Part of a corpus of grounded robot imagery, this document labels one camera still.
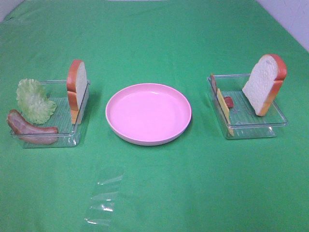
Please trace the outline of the green lettuce leaf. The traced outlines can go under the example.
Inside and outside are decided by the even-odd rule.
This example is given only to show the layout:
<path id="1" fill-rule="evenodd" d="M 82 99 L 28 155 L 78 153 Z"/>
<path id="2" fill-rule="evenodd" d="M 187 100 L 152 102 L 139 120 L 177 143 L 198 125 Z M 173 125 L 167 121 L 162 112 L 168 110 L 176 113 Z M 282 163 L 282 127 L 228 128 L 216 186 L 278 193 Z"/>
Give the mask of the green lettuce leaf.
<path id="1" fill-rule="evenodd" d="M 57 104 L 48 99 L 43 85 L 35 79 L 19 81 L 16 100 L 22 113 L 34 124 L 46 123 L 57 108 Z"/>

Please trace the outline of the yellow cheese slice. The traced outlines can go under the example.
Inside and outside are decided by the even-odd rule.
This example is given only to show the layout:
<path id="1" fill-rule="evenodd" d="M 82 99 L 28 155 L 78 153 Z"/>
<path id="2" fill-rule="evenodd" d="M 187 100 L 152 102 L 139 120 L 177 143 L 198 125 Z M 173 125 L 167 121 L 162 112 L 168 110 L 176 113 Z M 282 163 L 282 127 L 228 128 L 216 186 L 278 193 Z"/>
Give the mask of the yellow cheese slice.
<path id="1" fill-rule="evenodd" d="M 219 101 L 219 104 L 221 106 L 221 109 L 223 111 L 223 114 L 225 116 L 225 119 L 227 121 L 227 124 L 229 125 L 230 124 L 230 120 L 229 120 L 229 108 L 224 100 L 224 97 L 223 95 L 221 94 L 221 91 L 219 88 L 217 88 L 217 99 Z"/>

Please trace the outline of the left clear plastic tray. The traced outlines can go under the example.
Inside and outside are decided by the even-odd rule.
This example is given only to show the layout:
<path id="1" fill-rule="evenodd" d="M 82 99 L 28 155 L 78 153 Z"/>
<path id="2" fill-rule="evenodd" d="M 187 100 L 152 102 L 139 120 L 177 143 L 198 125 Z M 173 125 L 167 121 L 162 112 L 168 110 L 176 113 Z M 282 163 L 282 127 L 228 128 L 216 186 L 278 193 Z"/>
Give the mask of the left clear plastic tray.
<path id="1" fill-rule="evenodd" d="M 90 82 L 87 82 L 83 95 L 81 109 L 77 114 L 76 124 L 72 123 L 70 106 L 67 96 L 66 80 L 41 81 L 47 98 L 57 105 L 56 110 L 44 124 L 37 127 L 57 127 L 58 133 L 52 134 L 16 134 L 13 130 L 10 135 L 17 139 L 23 148 L 74 147 L 84 137 L 88 123 L 86 105 L 89 97 Z"/>

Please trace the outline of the clear plastic tray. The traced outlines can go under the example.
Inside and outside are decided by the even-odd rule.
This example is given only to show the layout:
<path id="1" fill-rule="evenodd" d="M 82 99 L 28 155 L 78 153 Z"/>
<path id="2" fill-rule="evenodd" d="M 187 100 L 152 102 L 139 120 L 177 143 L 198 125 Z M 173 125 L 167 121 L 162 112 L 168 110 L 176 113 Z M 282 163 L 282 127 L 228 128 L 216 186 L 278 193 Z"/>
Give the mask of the clear plastic tray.
<path id="1" fill-rule="evenodd" d="M 23 148 L 74 147 L 84 137 L 88 123 L 86 105 L 89 97 L 90 82 L 87 82 L 83 95 L 81 109 L 77 114 L 76 124 L 72 123 L 70 106 L 67 96 L 66 80 L 41 81 L 47 98 L 57 105 L 56 110 L 44 124 L 37 127 L 57 127 L 58 133 L 52 134 L 16 134 L 13 130 L 10 135 L 17 139 Z"/>
<path id="2" fill-rule="evenodd" d="M 220 125 L 221 131 L 226 139 L 251 139 L 275 137 L 281 132 L 281 127 L 287 125 L 287 118 L 273 102 L 265 116 L 257 116 L 242 88 L 249 80 L 249 74 L 223 74 L 214 75 L 217 88 L 223 97 L 231 97 L 234 107 L 229 109 L 230 124 L 227 124 L 217 95 L 211 86 L 211 76 L 208 81 L 208 97 Z"/>

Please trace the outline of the right clear plastic tray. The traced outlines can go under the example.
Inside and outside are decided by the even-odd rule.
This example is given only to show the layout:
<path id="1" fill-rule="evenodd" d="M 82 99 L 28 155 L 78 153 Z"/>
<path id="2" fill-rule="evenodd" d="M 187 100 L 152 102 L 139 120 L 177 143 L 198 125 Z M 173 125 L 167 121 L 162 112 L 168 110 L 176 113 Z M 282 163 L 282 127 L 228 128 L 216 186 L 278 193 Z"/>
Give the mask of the right clear plastic tray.
<path id="1" fill-rule="evenodd" d="M 221 131 L 226 139 L 251 139 L 275 137 L 281 132 L 281 127 L 287 125 L 287 118 L 273 102 L 265 116 L 257 116 L 242 88 L 249 80 L 249 74 L 223 74 L 214 75 L 217 88 L 223 97 L 231 97 L 234 107 L 229 109 L 230 124 L 227 124 L 217 95 L 211 86 L 211 76 L 208 81 L 208 97 L 220 125 Z"/>

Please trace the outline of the toast bread slice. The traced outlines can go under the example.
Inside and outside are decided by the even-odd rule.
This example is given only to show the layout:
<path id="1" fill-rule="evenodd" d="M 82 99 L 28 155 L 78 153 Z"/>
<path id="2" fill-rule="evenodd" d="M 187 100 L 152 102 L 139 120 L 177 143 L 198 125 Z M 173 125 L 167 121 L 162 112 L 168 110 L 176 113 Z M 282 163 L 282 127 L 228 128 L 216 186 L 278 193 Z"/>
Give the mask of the toast bread slice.
<path id="1" fill-rule="evenodd" d="M 87 87 L 87 74 L 85 64 L 82 60 L 74 59 L 72 61 L 68 71 L 66 86 L 71 121 L 75 124 Z"/>
<path id="2" fill-rule="evenodd" d="M 267 114 L 286 76 L 286 64 L 277 54 L 265 54 L 255 64 L 242 92 L 257 116 Z"/>

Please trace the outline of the clear plastic film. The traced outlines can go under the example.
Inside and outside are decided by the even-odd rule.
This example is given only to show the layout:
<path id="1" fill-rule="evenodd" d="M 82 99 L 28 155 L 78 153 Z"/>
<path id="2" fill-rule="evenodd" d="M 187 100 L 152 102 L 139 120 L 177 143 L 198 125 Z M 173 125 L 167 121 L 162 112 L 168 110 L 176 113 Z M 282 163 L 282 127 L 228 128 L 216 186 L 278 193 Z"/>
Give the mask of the clear plastic film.
<path id="1" fill-rule="evenodd" d="M 107 166 L 100 171 L 84 218 L 90 230 L 107 231 L 109 228 L 123 176 L 121 166 Z"/>

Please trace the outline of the bacon strip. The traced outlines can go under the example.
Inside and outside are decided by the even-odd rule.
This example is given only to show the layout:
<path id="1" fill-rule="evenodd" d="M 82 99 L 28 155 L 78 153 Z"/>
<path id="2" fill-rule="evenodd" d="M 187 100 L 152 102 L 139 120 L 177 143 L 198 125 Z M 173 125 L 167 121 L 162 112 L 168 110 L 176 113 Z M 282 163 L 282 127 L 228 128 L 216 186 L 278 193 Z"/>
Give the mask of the bacon strip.
<path id="1" fill-rule="evenodd" d="M 6 119 L 8 125 L 11 127 L 15 134 L 56 134 L 58 133 L 57 127 L 37 127 L 29 123 L 24 117 L 16 110 L 9 111 Z M 58 140 L 54 136 L 40 136 L 40 137 L 22 137 L 21 140 L 33 144 L 53 144 Z"/>

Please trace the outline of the green tablecloth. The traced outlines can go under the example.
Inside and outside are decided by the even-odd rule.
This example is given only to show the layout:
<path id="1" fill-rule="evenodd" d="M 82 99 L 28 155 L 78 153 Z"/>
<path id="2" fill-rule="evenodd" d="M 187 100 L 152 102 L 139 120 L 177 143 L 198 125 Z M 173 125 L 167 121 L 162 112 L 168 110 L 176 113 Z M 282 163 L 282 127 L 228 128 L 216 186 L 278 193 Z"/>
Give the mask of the green tablecloth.
<path id="1" fill-rule="evenodd" d="M 285 61 L 275 138 L 227 140 L 207 76 Z M 23 78 L 64 79 L 73 59 L 91 82 L 76 147 L 24 149 L 6 123 Z M 127 143 L 105 119 L 118 90 L 162 83 L 192 107 L 188 129 L 155 147 Z M 0 229 L 82 232 L 106 168 L 124 171 L 111 232 L 306 232 L 309 55 L 254 0 L 27 0 L 0 25 Z"/>

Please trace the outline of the pink round plate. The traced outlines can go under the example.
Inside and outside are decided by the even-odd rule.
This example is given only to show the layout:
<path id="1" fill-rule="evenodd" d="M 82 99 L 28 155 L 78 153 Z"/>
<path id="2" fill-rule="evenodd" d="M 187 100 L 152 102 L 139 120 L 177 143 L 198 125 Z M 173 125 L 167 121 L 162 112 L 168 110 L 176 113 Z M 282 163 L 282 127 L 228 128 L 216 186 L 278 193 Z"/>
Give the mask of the pink round plate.
<path id="1" fill-rule="evenodd" d="M 178 138 L 191 121 L 192 109 L 178 90 L 163 84 L 142 83 L 115 93 L 106 105 L 105 116 L 123 140 L 154 146 Z"/>

